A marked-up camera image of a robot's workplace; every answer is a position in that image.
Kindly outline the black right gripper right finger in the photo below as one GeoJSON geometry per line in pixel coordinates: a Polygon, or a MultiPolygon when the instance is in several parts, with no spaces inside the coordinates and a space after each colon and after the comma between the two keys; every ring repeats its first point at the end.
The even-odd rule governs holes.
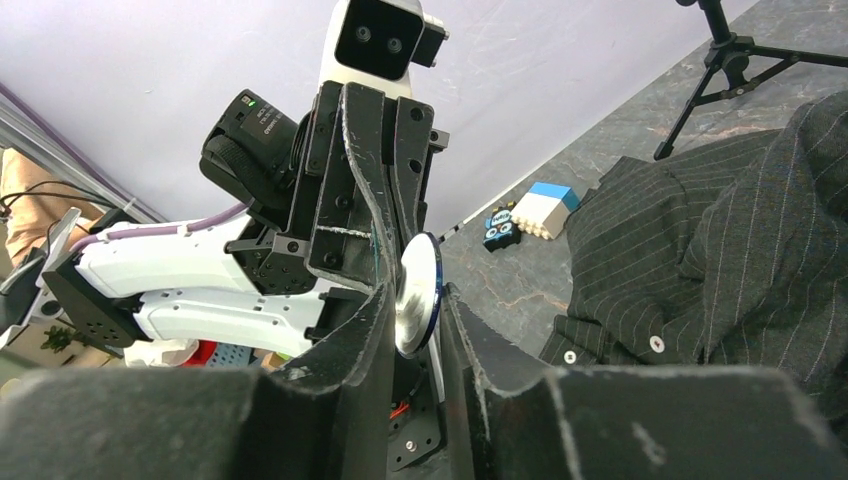
{"type": "Polygon", "coordinates": [[[811,400],[758,367],[553,367],[447,285],[440,312],[456,479],[843,479],[811,400]]]}

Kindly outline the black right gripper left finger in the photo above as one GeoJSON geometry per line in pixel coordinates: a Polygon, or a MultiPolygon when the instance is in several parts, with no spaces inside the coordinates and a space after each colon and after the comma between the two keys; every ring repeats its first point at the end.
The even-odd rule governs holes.
{"type": "Polygon", "coordinates": [[[382,479],[394,290],[275,373],[64,368],[1,404],[5,479],[382,479]]]}

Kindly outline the blue round brooch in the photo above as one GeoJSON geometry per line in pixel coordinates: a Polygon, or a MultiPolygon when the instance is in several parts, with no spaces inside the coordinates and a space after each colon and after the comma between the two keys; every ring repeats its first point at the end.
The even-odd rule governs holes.
{"type": "Polygon", "coordinates": [[[415,235],[400,262],[395,296],[395,347],[414,358],[427,347],[435,330],[444,285],[439,242],[429,232],[415,235]]]}

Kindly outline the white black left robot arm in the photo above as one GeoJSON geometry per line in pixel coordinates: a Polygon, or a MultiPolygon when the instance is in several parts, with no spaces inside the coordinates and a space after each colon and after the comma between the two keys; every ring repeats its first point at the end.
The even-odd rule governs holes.
{"type": "Polygon", "coordinates": [[[240,92],[202,147],[204,174],[238,199],[221,218],[109,222],[41,278],[74,326],[116,347],[204,340],[299,356],[336,320],[330,294],[437,316],[442,269],[423,232],[433,156],[449,142],[427,104],[324,83],[294,121],[240,92]]]}

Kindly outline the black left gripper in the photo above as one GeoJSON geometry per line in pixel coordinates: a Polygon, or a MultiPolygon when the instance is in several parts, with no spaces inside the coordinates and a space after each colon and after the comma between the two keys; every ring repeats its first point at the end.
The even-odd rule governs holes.
{"type": "Polygon", "coordinates": [[[434,118],[429,105],[358,83],[324,83],[298,121],[240,92],[225,112],[225,189],[249,222],[225,250],[256,290],[304,294],[321,273],[353,289],[395,283],[401,244],[424,227],[432,158],[448,143],[434,118]]]}

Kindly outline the dark grey pinstriped shirt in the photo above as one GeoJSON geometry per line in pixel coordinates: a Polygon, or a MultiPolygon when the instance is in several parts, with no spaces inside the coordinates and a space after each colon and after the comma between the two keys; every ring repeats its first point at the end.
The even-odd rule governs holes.
{"type": "Polygon", "coordinates": [[[568,218],[553,365],[787,372],[847,427],[847,96],[780,130],[620,159],[568,218]]]}

